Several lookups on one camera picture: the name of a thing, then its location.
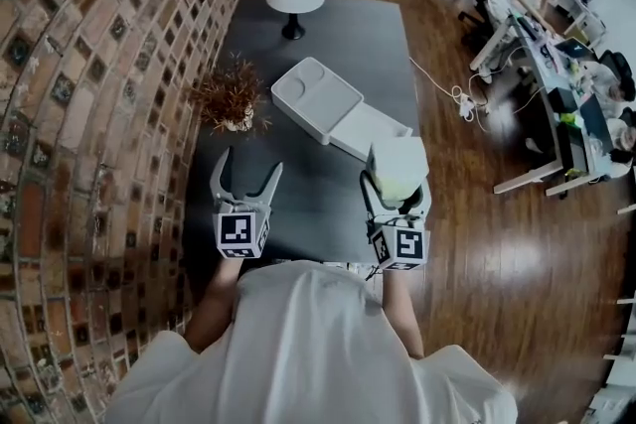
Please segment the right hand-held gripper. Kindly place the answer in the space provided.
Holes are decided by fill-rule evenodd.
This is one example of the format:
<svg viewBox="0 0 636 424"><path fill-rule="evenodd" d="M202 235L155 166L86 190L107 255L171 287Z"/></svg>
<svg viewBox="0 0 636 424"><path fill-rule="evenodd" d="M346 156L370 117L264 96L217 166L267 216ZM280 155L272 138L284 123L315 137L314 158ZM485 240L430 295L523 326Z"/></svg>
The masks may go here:
<svg viewBox="0 0 636 424"><path fill-rule="evenodd" d="M368 240L377 258L378 268L408 271L427 262L429 232L426 215L431 208L428 180L404 201L406 212L387 205L375 187L371 175L363 170L360 186L368 212Z"/></svg>

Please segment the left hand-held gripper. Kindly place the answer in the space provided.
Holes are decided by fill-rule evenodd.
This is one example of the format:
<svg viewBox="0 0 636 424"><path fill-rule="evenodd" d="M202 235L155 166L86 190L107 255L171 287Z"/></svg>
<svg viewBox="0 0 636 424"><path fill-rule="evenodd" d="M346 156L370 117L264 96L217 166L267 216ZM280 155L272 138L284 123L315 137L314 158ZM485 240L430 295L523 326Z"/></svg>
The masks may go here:
<svg viewBox="0 0 636 424"><path fill-rule="evenodd" d="M224 179L232 166L233 147L227 148L217 160L210 177L210 191L215 199L213 213L216 247L226 259L260 258L269 234L270 204L283 172L283 163L271 168L261 188L235 200L231 191L231 176Z"/></svg>

